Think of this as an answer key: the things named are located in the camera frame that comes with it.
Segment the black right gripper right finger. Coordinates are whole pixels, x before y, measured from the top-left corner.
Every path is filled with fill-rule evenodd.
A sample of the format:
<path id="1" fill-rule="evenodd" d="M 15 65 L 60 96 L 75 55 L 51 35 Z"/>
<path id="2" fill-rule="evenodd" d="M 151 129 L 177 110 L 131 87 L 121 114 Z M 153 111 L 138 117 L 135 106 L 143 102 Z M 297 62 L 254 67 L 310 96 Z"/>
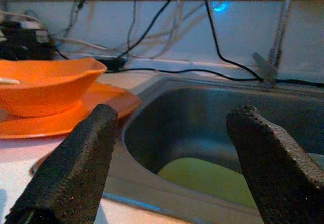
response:
<path id="1" fill-rule="evenodd" d="M 264 223 L 323 223 L 323 169 L 253 106 L 232 110 L 227 134 Z"/>

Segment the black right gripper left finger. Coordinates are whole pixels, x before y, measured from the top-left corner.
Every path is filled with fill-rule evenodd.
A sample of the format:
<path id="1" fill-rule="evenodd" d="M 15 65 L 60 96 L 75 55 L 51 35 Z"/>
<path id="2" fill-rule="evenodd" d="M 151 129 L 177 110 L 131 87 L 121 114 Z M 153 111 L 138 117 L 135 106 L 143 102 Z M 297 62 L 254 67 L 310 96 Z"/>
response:
<path id="1" fill-rule="evenodd" d="M 94 223 L 117 127 L 117 112 L 96 106 L 46 157 L 5 222 Z"/>

